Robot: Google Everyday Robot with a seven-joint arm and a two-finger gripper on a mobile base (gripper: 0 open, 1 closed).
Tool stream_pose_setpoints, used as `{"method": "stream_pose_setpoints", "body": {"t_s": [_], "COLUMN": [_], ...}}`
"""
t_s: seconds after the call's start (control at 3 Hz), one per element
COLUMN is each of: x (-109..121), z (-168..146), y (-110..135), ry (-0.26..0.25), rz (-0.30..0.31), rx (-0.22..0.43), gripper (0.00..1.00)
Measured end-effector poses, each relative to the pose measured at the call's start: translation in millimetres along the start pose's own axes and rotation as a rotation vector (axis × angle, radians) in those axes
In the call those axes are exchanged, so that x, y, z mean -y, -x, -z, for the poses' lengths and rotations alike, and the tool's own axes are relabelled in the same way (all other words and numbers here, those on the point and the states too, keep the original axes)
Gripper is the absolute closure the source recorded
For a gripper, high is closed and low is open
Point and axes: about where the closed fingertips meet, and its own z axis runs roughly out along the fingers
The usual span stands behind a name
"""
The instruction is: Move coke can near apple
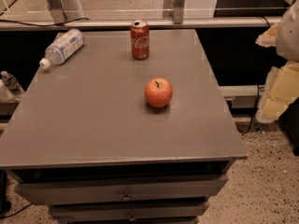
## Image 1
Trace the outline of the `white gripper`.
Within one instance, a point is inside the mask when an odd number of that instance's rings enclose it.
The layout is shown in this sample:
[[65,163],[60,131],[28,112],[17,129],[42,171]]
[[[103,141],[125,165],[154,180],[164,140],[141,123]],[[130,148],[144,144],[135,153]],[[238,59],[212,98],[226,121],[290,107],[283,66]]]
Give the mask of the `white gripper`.
[[255,114],[258,122],[272,123],[299,97],[299,5],[293,4],[280,23],[259,35],[255,43],[265,48],[277,45],[277,54],[289,60],[281,68],[271,68]]

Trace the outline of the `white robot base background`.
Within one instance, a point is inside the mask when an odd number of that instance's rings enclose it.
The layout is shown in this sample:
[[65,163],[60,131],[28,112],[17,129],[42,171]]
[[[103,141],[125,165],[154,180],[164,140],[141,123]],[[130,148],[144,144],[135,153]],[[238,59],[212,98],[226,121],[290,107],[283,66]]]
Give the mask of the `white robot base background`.
[[67,22],[84,17],[80,0],[46,0],[46,4],[55,22]]

